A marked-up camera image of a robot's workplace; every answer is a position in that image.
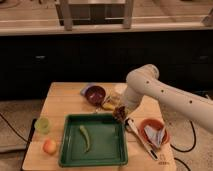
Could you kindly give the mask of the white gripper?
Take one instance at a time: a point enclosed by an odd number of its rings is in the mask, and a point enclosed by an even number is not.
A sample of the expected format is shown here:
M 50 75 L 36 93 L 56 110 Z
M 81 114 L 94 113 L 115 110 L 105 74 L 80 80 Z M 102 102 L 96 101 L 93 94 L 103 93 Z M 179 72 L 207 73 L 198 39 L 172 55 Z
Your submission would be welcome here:
M 121 104 L 131 111 L 138 108 L 142 101 L 143 95 L 127 87 L 121 95 Z

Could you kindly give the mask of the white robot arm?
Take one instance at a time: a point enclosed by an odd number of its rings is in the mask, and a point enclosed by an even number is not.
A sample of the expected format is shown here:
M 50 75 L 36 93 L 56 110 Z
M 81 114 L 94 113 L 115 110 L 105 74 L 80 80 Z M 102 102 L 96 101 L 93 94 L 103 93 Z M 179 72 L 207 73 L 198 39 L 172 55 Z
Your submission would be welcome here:
M 121 104 L 134 111 L 142 97 L 152 97 L 213 133 L 213 100 L 174 88 L 158 80 L 159 70 L 153 64 L 146 64 L 127 74 L 127 87 L 122 93 Z

